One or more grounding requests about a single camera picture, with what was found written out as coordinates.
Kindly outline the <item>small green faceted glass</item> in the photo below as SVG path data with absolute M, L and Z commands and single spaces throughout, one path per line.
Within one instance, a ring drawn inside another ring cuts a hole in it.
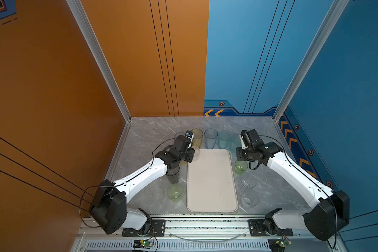
M 246 172 L 246 170 L 248 169 L 248 162 L 246 161 L 235 161 L 235 164 L 234 164 L 234 172 L 238 175 L 242 175 L 243 173 Z

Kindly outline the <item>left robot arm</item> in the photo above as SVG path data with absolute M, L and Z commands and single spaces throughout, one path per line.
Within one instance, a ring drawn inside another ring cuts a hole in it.
M 90 216 L 108 235 L 120 228 L 130 228 L 143 235 L 148 234 L 151 229 L 151 216 L 141 208 L 130 209 L 127 204 L 156 179 L 168 173 L 176 173 L 182 161 L 191 163 L 195 154 L 192 142 L 193 132 L 187 131 L 174 139 L 172 145 L 157 154 L 152 154 L 149 163 L 130 175 L 114 182 L 101 182 L 89 208 Z

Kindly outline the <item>small clear faceted glass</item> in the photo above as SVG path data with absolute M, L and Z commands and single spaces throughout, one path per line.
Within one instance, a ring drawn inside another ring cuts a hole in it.
M 199 155 L 200 155 L 200 149 L 198 147 L 193 147 L 193 150 L 194 150 L 194 155 L 193 155 L 193 160 L 192 162 L 195 162 L 199 159 Z

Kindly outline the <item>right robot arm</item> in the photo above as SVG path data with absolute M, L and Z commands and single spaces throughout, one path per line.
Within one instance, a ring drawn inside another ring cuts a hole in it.
M 236 148 L 239 161 L 257 162 L 275 171 L 306 201 L 310 211 L 274 209 L 265 215 L 264 229 L 271 236 L 287 229 L 308 231 L 328 241 L 349 225 L 350 198 L 342 190 L 334 191 L 293 161 L 280 144 L 264 143 L 255 129 L 243 130 Z

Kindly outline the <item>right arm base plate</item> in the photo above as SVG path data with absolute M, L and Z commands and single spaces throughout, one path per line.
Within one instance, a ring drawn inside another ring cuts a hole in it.
M 293 236 L 292 229 L 280 229 L 269 219 L 250 219 L 248 228 L 251 236 Z

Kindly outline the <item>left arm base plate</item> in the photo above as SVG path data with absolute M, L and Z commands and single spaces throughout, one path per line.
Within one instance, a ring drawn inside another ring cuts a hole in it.
M 165 234 L 166 221 L 164 219 L 152 219 L 151 222 L 146 222 L 145 225 L 139 229 L 135 230 L 132 228 L 124 228 L 122 231 L 123 237 L 150 237 L 154 235 L 155 237 L 163 237 Z

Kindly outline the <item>light green dotted cup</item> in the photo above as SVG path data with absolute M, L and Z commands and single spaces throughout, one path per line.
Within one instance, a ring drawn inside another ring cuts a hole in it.
M 183 195 L 183 189 L 179 184 L 171 184 L 167 189 L 167 195 L 173 202 L 179 202 Z

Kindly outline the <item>clear plastic cup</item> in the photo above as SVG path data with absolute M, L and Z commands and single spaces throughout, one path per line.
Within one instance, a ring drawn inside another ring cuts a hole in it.
M 253 190 L 247 190 L 244 192 L 241 198 L 241 205 L 244 208 L 255 207 L 259 203 L 259 194 Z

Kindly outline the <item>clear stemmed glass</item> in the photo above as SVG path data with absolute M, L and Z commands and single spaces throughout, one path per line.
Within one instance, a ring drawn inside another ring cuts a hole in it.
M 252 190 L 253 188 L 255 188 L 257 185 L 257 180 L 253 175 L 244 173 L 240 177 L 240 184 L 240 189 L 245 192 L 247 190 Z

